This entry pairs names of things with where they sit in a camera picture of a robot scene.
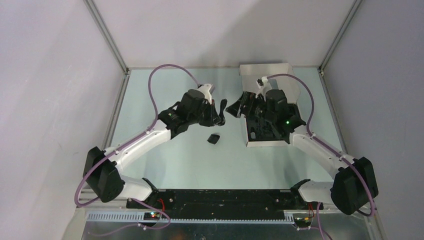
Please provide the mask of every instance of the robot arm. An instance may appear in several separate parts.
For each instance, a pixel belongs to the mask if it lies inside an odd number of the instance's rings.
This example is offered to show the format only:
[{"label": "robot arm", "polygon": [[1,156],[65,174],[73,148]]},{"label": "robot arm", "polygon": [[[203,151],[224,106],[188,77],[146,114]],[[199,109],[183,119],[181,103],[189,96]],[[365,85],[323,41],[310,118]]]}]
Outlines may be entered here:
[{"label": "robot arm", "polygon": [[355,159],[336,150],[313,132],[308,133],[305,121],[293,110],[293,106],[287,103],[285,93],[272,89],[267,77],[258,79],[257,85],[259,90],[256,93],[244,91],[240,99],[226,111],[236,118],[245,115],[248,118],[264,120],[278,140],[286,141],[314,158],[333,179],[332,182],[302,180],[291,188],[294,194],[305,202],[335,204],[347,215],[357,211],[369,199],[358,176],[342,160],[344,159],[360,173],[371,196],[375,198],[378,195],[373,165],[368,159]]},{"label": "robot arm", "polygon": [[154,147],[172,140],[180,133],[187,131],[190,125],[199,124],[205,127],[225,124],[224,108],[227,100],[221,101],[218,114],[211,93],[214,87],[204,84],[198,89],[188,90],[181,101],[158,115],[157,122],[140,138],[132,138],[116,146],[101,151],[92,148],[85,162],[84,176],[101,159],[111,154],[87,179],[88,185],[104,203],[116,197],[145,200],[154,186],[145,178],[135,179],[124,175],[124,170]]}]

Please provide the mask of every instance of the purple cable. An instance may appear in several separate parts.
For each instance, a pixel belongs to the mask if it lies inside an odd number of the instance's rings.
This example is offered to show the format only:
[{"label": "purple cable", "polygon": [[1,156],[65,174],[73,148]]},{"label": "purple cable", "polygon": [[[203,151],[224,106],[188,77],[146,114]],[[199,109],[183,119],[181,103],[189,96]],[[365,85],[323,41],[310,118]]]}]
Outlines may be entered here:
[{"label": "purple cable", "polygon": [[[310,227],[311,229],[316,229],[316,230],[320,230],[318,227],[315,227],[315,226],[311,226]],[[328,233],[328,232],[326,232],[326,231],[324,231],[324,230],[321,230],[325,235],[327,235],[327,237],[330,239],[330,240],[333,240],[332,239],[332,237],[330,236],[330,234]]]},{"label": "purple cable", "polygon": [[[197,84],[197,86],[200,85],[199,82],[196,80],[196,78],[187,69],[185,69],[182,66],[178,66],[178,65],[174,65],[174,64],[163,64],[163,65],[160,65],[160,66],[156,67],[155,69],[153,69],[153,71],[151,71],[151,73],[150,73],[150,76],[148,76],[148,84],[147,85],[148,85],[148,95],[150,96],[150,100],[151,100],[151,103],[153,104],[153,108],[154,108],[154,120],[146,130],[144,130],[142,133],[135,136],[134,138],[132,138],[128,142],[124,143],[123,145],[119,146],[116,149],[116,151],[121,151],[122,149],[126,148],[128,145],[130,145],[130,144],[134,143],[135,141],[139,140],[140,138],[144,137],[146,135],[146,132],[151,131],[153,129],[153,127],[155,126],[156,122],[158,121],[158,107],[156,106],[156,102],[153,99],[153,95],[152,95],[152,76],[157,70],[159,70],[161,68],[165,68],[165,67],[174,67],[174,68],[178,68],[178,69],[183,70],[193,79],[193,81]],[[99,197],[96,197],[96,198],[89,200],[88,202],[81,203],[79,201],[80,192],[81,192],[81,189],[83,189],[84,182],[87,181],[87,179],[94,172],[94,170],[96,170],[102,163],[104,163],[107,159],[112,157],[114,154],[115,154],[115,151],[112,151],[111,153],[107,154],[104,158],[102,158],[100,161],[98,161],[98,163],[96,163],[85,174],[85,176],[82,178],[81,182],[79,183],[78,187],[76,188],[75,195],[73,196],[73,201],[75,202],[75,205],[77,207],[79,207],[79,208],[85,207],[85,206],[87,206],[87,205],[89,205],[89,204],[91,204],[94,201],[99,199]]]},{"label": "purple cable", "polygon": [[[314,139],[315,141],[317,141],[324,148],[328,149],[336,157],[340,158],[342,155],[337,150],[334,150],[332,147],[330,147],[328,144],[326,144],[325,142],[323,142],[322,140],[320,140],[318,137],[313,136],[313,133],[311,131],[311,126],[310,125],[311,125],[312,116],[314,115],[315,102],[314,102],[314,97],[312,96],[312,93],[311,93],[311,90],[309,89],[309,87],[302,80],[300,80],[298,77],[293,76],[291,74],[287,74],[287,73],[275,74],[275,75],[269,76],[268,79],[273,79],[275,77],[290,77],[292,79],[295,79],[296,81],[298,81],[300,84],[303,85],[303,87],[306,89],[307,93],[309,94],[310,102],[311,102],[311,105],[312,105],[312,107],[310,109],[309,118],[307,119],[307,122],[306,122],[306,131],[307,131],[307,133],[312,137],[312,139]],[[342,157],[341,160],[345,164],[347,164],[353,170],[353,172],[358,176],[360,183],[362,184],[363,188],[365,189],[365,193],[366,193],[366,195],[368,197],[369,204],[371,205],[371,212],[370,213],[364,213],[361,210],[358,210],[358,212],[360,214],[364,215],[364,216],[367,216],[367,217],[374,216],[374,214],[376,214],[376,212],[375,212],[376,204],[374,203],[373,196],[371,195],[371,192],[370,192],[370,189],[367,186],[367,183],[365,182],[365,180],[361,176],[361,174],[358,172],[358,170],[347,159],[345,159],[344,157]]]},{"label": "purple cable", "polygon": [[121,231],[122,229],[126,229],[126,228],[129,228],[129,227],[135,227],[135,226],[137,226],[137,227],[143,227],[143,228],[145,228],[145,229],[160,230],[160,229],[164,229],[164,228],[168,227],[168,226],[171,224],[171,218],[170,218],[170,216],[168,216],[168,214],[166,214],[165,212],[163,212],[163,211],[161,211],[161,210],[159,210],[159,209],[157,209],[157,208],[154,208],[154,207],[152,207],[152,206],[149,206],[149,205],[147,205],[146,203],[144,203],[144,202],[142,202],[142,201],[140,201],[140,200],[137,200],[137,199],[135,199],[135,198],[132,198],[132,200],[134,200],[134,201],[136,201],[137,203],[139,203],[139,204],[141,204],[141,205],[145,206],[145,207],[146,207],[146,208],[148,208],[148,209],[151,209],[151,210],[153,210],[153,211],[155,211],[155,212],[158,212],[158,213],[162,214],[162,216],[165,216],[165,218],[166,218],[166,219],[168,219],[168,222],[167,222],[165,225],[163,225],[163,226],[158,226],[158,227],[146,226],[146,225],[143,225],[143,224],[141,224],[141,223],[131,223],[131,224],[128,224],[128,225],[122,226],[122,227],[120,227],[120,228],[118,228],[118,229],[115,229],[115,230],[113,230],[113,231],[107,232],[107,233],[95,234],[95,233],[90,233],[90,232],[88,232],[88,234],[93,235],[93,236],[95,236],[95,237],[104,237],[104,236],[108,236],[108,235],[114,234],[114,233],[116,233],[116,232],[119,232],[119,231]]},{"label": "purple cable", "polygon": [[326,240],[326,238],[324,237],[324,230],[321,227],[321,221],[320,221],[320,206],[321,204],[323,204],[322,202],[318,202],[318,204],[316,205],[316,221],[318,222],[318,230],[319,233],[321,234],[321,238],[322,240]]}]

